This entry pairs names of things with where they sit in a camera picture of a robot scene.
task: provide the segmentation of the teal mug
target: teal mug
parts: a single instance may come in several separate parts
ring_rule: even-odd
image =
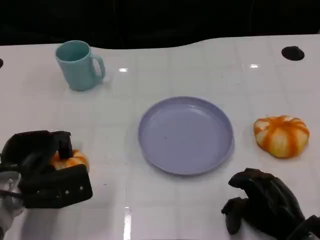
[[[104,61],[91,53],[90,46],[79,40],[67,41],[55,51],[56,60],[70,89],[84,91],[102,82],[106,75]],[[95,71],[93,59],[97,60],[101,75]]]

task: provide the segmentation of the orange striped pumpkin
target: orange striped pumpkin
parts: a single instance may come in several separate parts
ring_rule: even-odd
[[[78,164],[84,164],[89,172],[89,163],[86,156],[79,150],[73,150],[73,156],[68,159],[60,159],[59,152],[51,158],[50,164],[54,166],[56,170],[69,168]]]
[[[298,156],[310,136],[304,122],[287,115],[260,118],[253,128],[257,144],[277,158]]]

